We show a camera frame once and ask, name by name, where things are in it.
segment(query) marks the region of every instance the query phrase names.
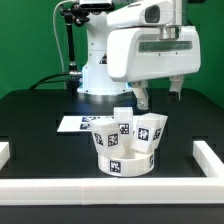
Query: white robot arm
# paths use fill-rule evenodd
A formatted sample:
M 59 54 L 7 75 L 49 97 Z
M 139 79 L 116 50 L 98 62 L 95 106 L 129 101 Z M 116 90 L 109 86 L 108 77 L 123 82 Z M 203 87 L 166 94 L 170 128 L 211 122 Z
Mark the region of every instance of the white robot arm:
M 180 99 L 183 75 L 197 72 L 201 64 L 199 37 L 195 27 L 186 25 L 184 2 L 137 1 L 108 15 L 108 26 L 115 29 L 107 43 L 112 80 L 171 77 L 170 92 Z M 143 90 L 140 93 L 147 98 Z

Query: white border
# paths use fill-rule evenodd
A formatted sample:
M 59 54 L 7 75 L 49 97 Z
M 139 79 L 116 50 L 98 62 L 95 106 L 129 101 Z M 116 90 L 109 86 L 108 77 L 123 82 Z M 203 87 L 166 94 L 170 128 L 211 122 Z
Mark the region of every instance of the white border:
M 207 178 L 4 179 L 0 205 L 224 203 L 222 162 L 203 141 L 193 155 Z

